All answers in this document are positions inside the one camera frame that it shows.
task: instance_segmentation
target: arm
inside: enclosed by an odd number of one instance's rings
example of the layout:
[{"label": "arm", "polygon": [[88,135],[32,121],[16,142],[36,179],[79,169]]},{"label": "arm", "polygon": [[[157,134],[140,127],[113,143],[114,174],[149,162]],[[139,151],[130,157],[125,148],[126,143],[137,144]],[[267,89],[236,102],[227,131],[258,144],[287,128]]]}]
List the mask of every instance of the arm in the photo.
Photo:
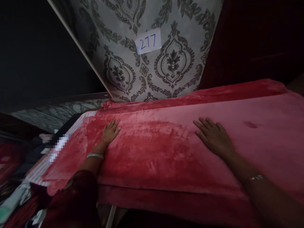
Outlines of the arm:
[{"label": "arm", "polygon": [[[117,125],[119,124],[118,120],[115,123],[115,119],[111,120],[109,123],[109,126],[106,125],[103,129],[103,134],[101,137],[100,142],[96,145],[92,153],[97,153],[100,155],[104,155],[106,152],[108,145],[115,139],[115,137],[120,132],[121,127],[117,128]],[[88,170],[91,173],[93,173],[95,176],[97,176],[99,172],[100,165],[102,163],[102,160],[98,157],[88,157],[83,164],[80,166],[79,170]]]},{"label": "arm", "polygon": [[195,132],[196,135],[226,163],[265,221],[274,227],[304,227],[304,207],[236,153],[221,124],[215,124],[208,118],[199,120],[194,121],[200,129]]},{"label": "arm", "polygon": [[[103,129],[100,142],[92,153],[103,155],[108,145],[120,131],[116,129],[119,121],[112,120]],[[58,191],[48,205],[42,228],[58,227],[101,227],[96,202],[98,199],[98,184],[96,176],[99,172],[102,159],[87,158],[79,170],[71,177],[63,190]]]}]

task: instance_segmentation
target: finger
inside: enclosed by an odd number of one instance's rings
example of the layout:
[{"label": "finger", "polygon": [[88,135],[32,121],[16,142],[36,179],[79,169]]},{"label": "finger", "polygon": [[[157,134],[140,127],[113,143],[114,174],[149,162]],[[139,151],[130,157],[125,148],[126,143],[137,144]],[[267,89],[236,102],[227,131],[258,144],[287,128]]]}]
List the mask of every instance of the finger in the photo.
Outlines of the finger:
[{"label": "finger", "polygon": [[116,136],[118,135],[118,133],[120,132],[121,127],[117,128],[116,131],[114,132],[114,138],[116,138]]},{"label": "finger", "polygon": [[204,129],[206,129],[204,125],[202,125],[200,122],[198,122],[198,121],[196,121],[196,120],[194,120],[193,123],[194,123],[201,131],[203,131]]},{"label": "finger", "polygon": [[225,128],[220,123],[216,123],[216,125],[222,132],[226,132]]},{"label": "finger", "polygon": [[203,141],[203,143],[207,143],[209,141],[202,131],[196,131],[195,134]]},{"label": "finger", "polygon": [[215,127],[215,123],[210,118],[206,118],[206,121],[210,124],[210,126]]},{"label": "finger", "polygon": [[206,135],[207,134],[207,131],[208,129],[202,125],[200,122],[194,120],[193,123]]},{"label": "finger", "polygon": [[109,127],[113,127],[114,124],[115,124],[115,119],[111,120],[111,123],[109,124]]},{"label": "finger", "polygon": [[118,121],[114,124],[114,126],[113,126],[114,129],[116,129],[116,127],[117,127],[117,125],[119,124],[119,122],[120,122],[120,120],[118,120]]},{"label": "finger", "polygon": [[207,129],[211,128],[210,124],[206,120],[204,120],[202,117],[200,117],[199,120],[202,122],[202,124],[205,126],[205,128],[207,128]]}]

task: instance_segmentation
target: white paper sign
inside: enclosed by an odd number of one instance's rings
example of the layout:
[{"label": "white paper sign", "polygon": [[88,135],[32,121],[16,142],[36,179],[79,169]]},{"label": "white paper sign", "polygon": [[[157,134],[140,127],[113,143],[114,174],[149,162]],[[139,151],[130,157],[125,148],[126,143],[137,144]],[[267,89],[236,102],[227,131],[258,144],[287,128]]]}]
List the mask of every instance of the white paper sign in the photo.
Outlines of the white paper sign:
[{"label": "white paper sign", "polygon": [[135,40],[137,53],[139,55],[160,49],[162,47],[162,38],[160,28],[156,28],[137,36]]}]

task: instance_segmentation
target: silver bracelet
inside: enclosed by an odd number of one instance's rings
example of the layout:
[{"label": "silver bracelet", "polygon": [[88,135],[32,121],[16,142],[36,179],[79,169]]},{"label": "silver bracelet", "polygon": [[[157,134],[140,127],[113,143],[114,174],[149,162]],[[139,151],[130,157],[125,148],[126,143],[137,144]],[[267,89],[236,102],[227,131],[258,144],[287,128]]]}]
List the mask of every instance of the silver bracelet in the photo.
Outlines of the silver bracelet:
[{"label": "silver bracelet", "polygon": [[97,154],[97,153],[88,154],[86,158],[88,158],[88,157],[98,157],[98,158],[100,158],[101,160],[104,159],[104,156],[103,156],[103,155],[100,155],[100,154]]},{"label": "silver bracelet", "polygon": [[263,179],[262,175],[256,175],[256,176],[250,178],[251,181],[253,181],[253,180],[260,180],[260,179]]}]

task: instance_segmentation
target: number 277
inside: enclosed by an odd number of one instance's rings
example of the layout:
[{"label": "number 277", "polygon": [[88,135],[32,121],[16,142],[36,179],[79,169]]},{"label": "number 277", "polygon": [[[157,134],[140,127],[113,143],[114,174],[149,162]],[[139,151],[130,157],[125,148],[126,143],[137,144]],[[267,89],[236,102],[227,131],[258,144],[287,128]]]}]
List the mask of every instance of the number 277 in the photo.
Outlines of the number 277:
[{"label": "number 277", "polygon": [[[154,42],[153,42],[153,46],[154,46],[155,45],[155,34],[153,34],[151,36],[154,36]],[[148,39],[148,47],[150,47],[149,46],[149,37],[147,36],[145,39]]]}]

